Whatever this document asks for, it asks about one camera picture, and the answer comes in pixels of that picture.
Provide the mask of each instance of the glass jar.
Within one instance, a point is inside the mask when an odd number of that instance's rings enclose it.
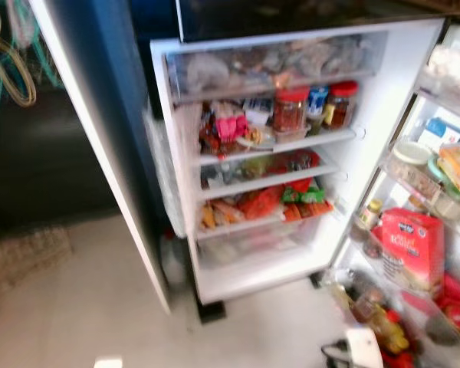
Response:
[[[277,90],[274,100],[273,128],[289,132],[304,127],[309,87]]]
[[[336,130],[351,123],[356,106],[358,83],[354,80],[332,84],[325,105],[324,128]]]

